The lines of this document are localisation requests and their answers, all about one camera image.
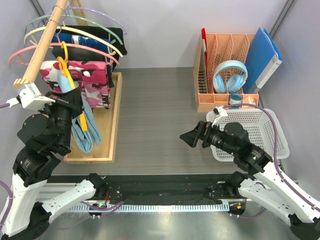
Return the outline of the orange plastic hanger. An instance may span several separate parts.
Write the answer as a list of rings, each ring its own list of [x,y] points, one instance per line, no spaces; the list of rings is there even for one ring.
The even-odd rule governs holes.
[[[73,78],[69,72],[69,69],[68,69],[68,49],[67,49],[67,45],[64,41],[61,42],[61,48],[64,50],[64,58],[58,56],[57,57],[57,62],[58,62],[58,65],[59,65],[59,69],[62,70],[61,74],[65,77],[67,77],[68,81],[69,81],[69,84],[70,84],[70,87],[71,89],[75,89],[75,84],[74,84],[74,81],[73,81]],[[83,131],[87,131],[88,130],[88,126],[87,126],[87,122],[86,122],[86,118],[85,118],[85,115],[84,113],[82,112],[79,116],[78,116],[79,120],[80,120],[80,126],[81,126],[81,129]]]

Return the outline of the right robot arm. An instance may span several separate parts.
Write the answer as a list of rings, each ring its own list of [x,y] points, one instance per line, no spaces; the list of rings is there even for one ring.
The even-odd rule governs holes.
[[[229,197],[255,201],[284,221],[300,240],[320,238],[320,202],[280,170],[274,157],[251,143],[240,123],[230,122],[221,130],[212,122],[199,121],[180,139],[192,148],[201,140],[203,148],[214,146],[233,156],[242,172],[227,180]]]

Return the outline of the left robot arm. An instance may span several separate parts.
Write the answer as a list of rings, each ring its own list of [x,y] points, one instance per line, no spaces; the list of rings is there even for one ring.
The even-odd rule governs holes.
[[[104,198],[107,184],[98,174],[91,173],[61,195],[38,201],[40,191],[60,164],[60,157],[71,151],[72,121],[84,110],[82,94],[76,88],[42,95],[27,84],[16,100],[24,108],[34,108],[36,113],[24,121],[17,133],[24,147],[13,164],[12,185],[1,214],[0,230],[4,240],[34,240],[75,204]]]

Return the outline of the pink camouflage trousers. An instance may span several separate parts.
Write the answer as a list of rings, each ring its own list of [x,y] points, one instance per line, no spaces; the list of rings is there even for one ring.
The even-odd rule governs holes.
[[[107,65],[104,61],[70,60],[68,70],[75,86],[80,88],[92,109],[108,108],[111,105]],[[58,82],[60,72],[56,60],[44,61],[40,67],[41,77],[52,92],[62,92]]]

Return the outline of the dark grey trousers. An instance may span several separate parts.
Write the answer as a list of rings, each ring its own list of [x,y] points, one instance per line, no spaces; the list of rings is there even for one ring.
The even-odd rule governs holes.
[[[59,46],[54,46],[51,53],[55,58],[57,57],[65,57],[64,50],[60,48]],[[106,59],[109,61],[110,58],[106,58],[104,55],[101,55],[99,53],[89,51],[83,48],[77,48],[77,47],[69,47],[68,48],[68,59],[71,61],[80,61],[80,62],[89,62],[89,61],[106,61]],[[114,82],[112,80],[112,71],[115,69],[117,63],[113,61],[112,67],[108,66],[107,69],[107,76],[110,78],[109,81],[109,87],[114,88]]]

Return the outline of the blue patterned trousers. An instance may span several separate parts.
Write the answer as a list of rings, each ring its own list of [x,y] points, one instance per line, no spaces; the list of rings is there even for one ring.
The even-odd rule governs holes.
[[[115,51],[111,47],[93,38],[86,37],[86,36],[74,35],[69,33],[60,33],[60,34],[55,33],[51,42],[58,43],[59,39],[60,41],[64,41],[65,43],[87,46],[87,47],[105,52],[107,54],[113,53]]]

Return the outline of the cream plastic hanger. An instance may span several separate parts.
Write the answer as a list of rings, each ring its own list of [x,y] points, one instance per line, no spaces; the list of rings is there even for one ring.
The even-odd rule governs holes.
[[[30,35],[33,35],[37,32],[40,32],[40,31],[44,31],[47,27],[43,26],[43,27],[38,27],[36,29],[33,29],[31,31],[29,31],[28,33],[25,34],[24,36],[24,39],[23,39],[23,42],[24,44],[26,44],[27,42],[27,38],[30,36]],[[73,33],[76,33],[76,34],[80,34],[80,35],[84,35],[85,37],[88,37],[88,38],[91,38],[91,39],[94,39],[104,45],[106,45],[107,47],[111,48],[112,50],[114,50],[120,57],[123,57],[124,55],[120,52],[119,49],[117,49],[115,46],[113,46],[111,43],[108,43],[107,41],[105,40],[102,40],[101,38],[97,37],[97,36],[94,36],[93,34],[90,34],[90,33],[87,33],[83,30],[79,30],[79,29],[76,29],[76,28],[72,28],[72,27],[66,27],[66,26],[60,26],[60,28],[62,30],[66,30],[66,31],[70,31],[70,32],[73,32]]]

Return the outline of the black trousers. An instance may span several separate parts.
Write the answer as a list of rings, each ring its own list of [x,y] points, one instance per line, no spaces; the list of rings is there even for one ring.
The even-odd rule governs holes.
[[[113,32],[113,34],[111,34],[99,26],[67,25],[67,27],[78,29],[83,32],[89,33],[91,35],[94,35],[94,36],[102,39],[103,41],[106,41],[106,42],[112,44],[124,56],[127,55],[127,53],[128,53],[127,49],[125,47],[124,33],[121,28],[110,27],[109,30],[111,32]],[[105,52],[107,54],[109,54],[110,51],[111,52],[113,51],[111,48],[108,49],[108,47],[105,44],[103,44],[93,38],[90,38],[90,37],[84,36],[83,34],[75,33],[72,31],[61,30],[61,32],[59,33],[59,31],[56,30],[56,33],[54,34],[52,42],[55,42],[55,43],[58,42],[57,36],[59,37],[59,39],[61,41],[65,41],[66,43],[87,46],[87,47],[94,48],[96,50]]]

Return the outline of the wooden clothes rack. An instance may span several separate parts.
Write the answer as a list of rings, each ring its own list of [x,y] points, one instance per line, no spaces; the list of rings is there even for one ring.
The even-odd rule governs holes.
[[[51,45],[50,38],[54,35],[60,18],[66,9],[66,4],[66,0],[58,0],[54,5],[39,43],[30,47],[31,49],[34,48],[35,52],[32,55],[23,77],[17,78],[13,83],[15,90],[22,90],[25,84],[36,81],[41,63],[44,61],[49,46]],[[84,153],[73,145],[71,147],[71,153],[63,158],[65,163],[70,165],[97,165],[112,164],[115,162],[123,77],[121,73],[115,72],[112,74],[112,79],[115,81],[115,89],[111,91],[111,96],[113,97],[111,108],[109,110],[100,108],[93,111],[94,119],[102,133],[102,143],[99,146],[94,146],[90,153]]]

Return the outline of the blue white small jar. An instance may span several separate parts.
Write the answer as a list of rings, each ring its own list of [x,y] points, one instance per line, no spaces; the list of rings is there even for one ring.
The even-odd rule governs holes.
[[[233,105],[233,109],[239,109],[240,105],[243,102],[243,95],[239,93],[231,93],[229,96],[229,105]]]

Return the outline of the light blue headphones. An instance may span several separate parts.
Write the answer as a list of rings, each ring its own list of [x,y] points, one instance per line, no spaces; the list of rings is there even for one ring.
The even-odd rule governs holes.
[[[212,83],[217,94],[236,93],[246,83],[248,70],[238,60],[227,60],[220,63],[213,72]]]

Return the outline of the white plastic basket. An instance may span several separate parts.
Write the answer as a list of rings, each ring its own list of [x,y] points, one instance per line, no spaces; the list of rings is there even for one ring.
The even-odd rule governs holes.
[[[286,159],[290,155],[290,149],[281,124],[272,110],[266,109],[266,111],[272,119],[257,108],[228,109],[227,117],[219,125],[220,130],[223,130],[228,123],[238,122],[248,132],[250,142],[273,156],[275,132],[272,122],[274,122],[277,130],[276,157],[278,160]]]

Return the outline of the red folder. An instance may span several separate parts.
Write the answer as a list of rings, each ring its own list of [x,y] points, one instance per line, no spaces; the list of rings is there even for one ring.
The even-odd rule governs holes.
[[[201,29],[201,43],[202,43],[202,52],[203,52],[203,74],[204,74],[204,84],[205,92],[208,93],[208,83],[207,83],[207,38],[206,30],[203,27]]]

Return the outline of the blue folder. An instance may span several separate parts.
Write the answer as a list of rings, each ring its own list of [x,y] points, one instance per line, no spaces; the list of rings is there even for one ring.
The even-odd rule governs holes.
[[[282,56],[266,29],[259,28],[249,46],[245,66],[248,77],[242,90],[257,94],[283,62]]]

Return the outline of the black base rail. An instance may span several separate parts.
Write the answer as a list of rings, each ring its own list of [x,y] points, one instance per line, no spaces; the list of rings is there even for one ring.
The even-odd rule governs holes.
[[[227,190],[230,174],[108,175],[112,204],[137,206],[199,206],[242,197]]]

